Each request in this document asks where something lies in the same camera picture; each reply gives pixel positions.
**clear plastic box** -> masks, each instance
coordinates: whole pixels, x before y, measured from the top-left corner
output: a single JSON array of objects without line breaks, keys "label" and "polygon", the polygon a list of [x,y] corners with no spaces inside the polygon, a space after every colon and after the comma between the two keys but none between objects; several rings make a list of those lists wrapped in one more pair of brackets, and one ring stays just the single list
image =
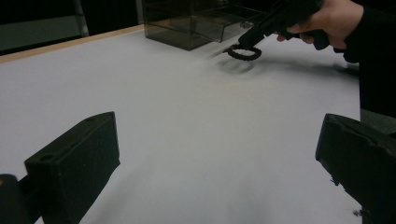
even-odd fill
[{"label": "clear plastic box", "polygon": [[246,31],[261,15],[228,0],[143,0],[146,38],[181,49],[196,49]]}]

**sleeve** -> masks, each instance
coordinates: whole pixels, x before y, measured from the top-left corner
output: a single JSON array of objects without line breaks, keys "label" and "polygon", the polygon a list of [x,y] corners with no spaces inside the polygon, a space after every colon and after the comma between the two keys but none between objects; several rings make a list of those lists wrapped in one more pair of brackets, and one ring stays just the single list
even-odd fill
[{"label": "sleeve", "polygon": [[346,38],[344,58],[358,63],[362,59],[391,57],[396,52],[396,15],[364,7],[361,22]]}]

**white surface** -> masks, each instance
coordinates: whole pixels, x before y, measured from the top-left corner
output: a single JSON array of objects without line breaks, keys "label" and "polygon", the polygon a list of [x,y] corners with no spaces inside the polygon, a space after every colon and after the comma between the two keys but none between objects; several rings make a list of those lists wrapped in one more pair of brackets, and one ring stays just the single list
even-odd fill
[{"label": "white surface", "polygon": [[0,171],[87,117],[115,111],[121,166],[81,223],[361,223],[315,161],[326,113],[359,119],[358,79],[300,40],[193,51],[143,32],[0,64]]}]

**person's hand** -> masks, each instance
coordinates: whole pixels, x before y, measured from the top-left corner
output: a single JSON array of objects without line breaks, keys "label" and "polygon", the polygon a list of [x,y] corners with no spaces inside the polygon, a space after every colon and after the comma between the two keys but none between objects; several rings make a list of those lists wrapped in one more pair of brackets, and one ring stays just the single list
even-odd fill
[{"label": "person's hand", "polygon": [[[314,43],[314,37],[305,32],[323,30],[329,37],[330,45],[336,49],[346,49],[344,40],[356,29],[363,15],[363,7],[350,0],[324,0],[318,12],[304,21],[288,27],[292,34],[300,34],[307,44]],[[278,41],[285,40],[278,35]]]}]

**pistol grip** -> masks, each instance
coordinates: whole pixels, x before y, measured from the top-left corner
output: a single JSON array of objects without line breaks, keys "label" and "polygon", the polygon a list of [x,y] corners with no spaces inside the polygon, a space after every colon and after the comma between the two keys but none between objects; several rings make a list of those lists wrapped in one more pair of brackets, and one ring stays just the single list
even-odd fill
[{"label": "pistol grip", "polygon": [[[321,50],[321,49],[326,49],[329,45],[329,38],[327,37],[327,34],[322,31],[322,30],[314,30],[314,31],[309,31],[306,32],[308,35],[311,35],[312,37],[314,37],[314,46],[315,49],[317,50]],[[291,34],[291,33],[285,33],[282,34],[283,36],[285,36],[285,38],[287,40],[290,40],[291,38],[300,38],[299,34]]]},{"label": "pistol grip", "polygon": [[315,30],[307,33],[314,37],[315,49],[317,50],[326,49],[330,45],[329,38],[327,37],[327,34],[324,31]]}]

